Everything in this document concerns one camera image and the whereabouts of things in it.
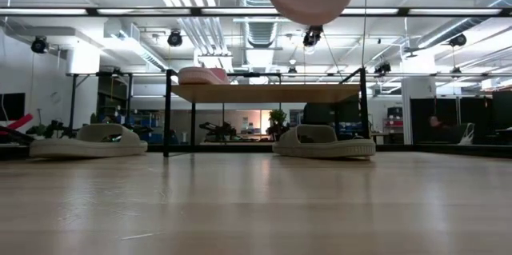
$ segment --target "wooden tabletop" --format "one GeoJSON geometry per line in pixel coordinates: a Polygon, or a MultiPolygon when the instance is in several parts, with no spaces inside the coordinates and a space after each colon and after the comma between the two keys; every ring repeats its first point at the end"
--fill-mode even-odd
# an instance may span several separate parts
{"type": "Polygon", "coordinates": [[[335,103],[359,92],[358,85],[182,85],[172,92],[193,103],[335,103]]]}

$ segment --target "ceiling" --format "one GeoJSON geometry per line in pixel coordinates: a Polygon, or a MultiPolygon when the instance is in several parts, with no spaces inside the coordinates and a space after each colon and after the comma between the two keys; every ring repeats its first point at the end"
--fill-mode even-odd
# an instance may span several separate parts
{"type": "MultiPolygon", "coordinates": [[[[7,6],[8,0],[2,1],[7,6]]],[[[241,0],[215,0],[219,6],[240,6],[241,0]]],[[[413,6],[413,7],[482,7],[485,0],[352,0],[350,6],[413,6]]],[[[10,6],[104,6],[104,7],[130,7],[130,6],[166,6],[163,0],[10,0],[10,6]]],[[[123,66],[126,70],[147,70],[146,63],[131,50],[112,44],[111,39],[104,38],[103,25],[107,18],[10,18],[11,24],[20,24],[22,28],[36,26],[64,26],[73,27],[96,40],[103,46],[102,64],[123,66]]],[[[183,44],[171,48],[167,44],[167,36],[172,29],[180,29],[178,18],[123,18],[123,24],[134,23],[141,31],[141,41],[167,61],[169,66],[179,69],[183,66],[193,65],[194,45],[186,34],[183,35],[183,44]]],[[[233,55],[233,67],[250,68],[247,63],[244,37],[243,18],[220,18],[220,25],[228,50],[233,55]]],[[[299,72],[324,73],[336,72],[338,68],[343,72],[356,70],[362,63],[370,68],[380,60],[387,60],[399,71],[400,65],[405,64],[406,58],[400,55],[399,46],[414,42],[432,33],[438,27],[452,18],[338,18],[324,25],[324,36],[315,46],[313,54],[305,54],[302,47],[303,32],[307,26],[294,22],[280,22],[277,29],[277,40],[271,46],[273,51],[271,62],[266,70],[280,70],[286,72],[290,67],[290,59],[296,60],[299,72]]],[[[501,31],[512,26],[507,18],[493,18],[485,21],[464,34],[468,42],[462,48],[452,50],[450,46],[435,46],[428,50],[419,51],[420,55],[433,56],[438,71],[450,71],[454,63],[461,64],[476,58],[485,58],[488,54],[512,45],[510,32],[501,31]]],[[[498,60],[486,62],[475,66],[468,72],[488,70],[492,66],[507,66],[512,64],[512,54],[505,54],[498,60]]]]}

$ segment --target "potted plant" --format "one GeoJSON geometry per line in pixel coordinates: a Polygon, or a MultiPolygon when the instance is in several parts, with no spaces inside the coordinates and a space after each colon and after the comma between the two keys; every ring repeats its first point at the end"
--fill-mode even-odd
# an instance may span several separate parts
{"type": "Polygon", "coordinates": [[[289,128],[284,126],[286,113],[282,110],[270,111],[270,128],[267,133],[272,135],[275,141],[279,141],[281,134],[285,133],[289,128]]]}

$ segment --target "wooden floor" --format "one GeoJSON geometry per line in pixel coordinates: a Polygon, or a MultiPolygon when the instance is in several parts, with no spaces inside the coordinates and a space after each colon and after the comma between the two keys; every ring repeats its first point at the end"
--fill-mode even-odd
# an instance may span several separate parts
{"type": "Polygon", "coordinates": [[[0,163],[2,254],[510,254],[512,161],[160,154],[0,163]]]}

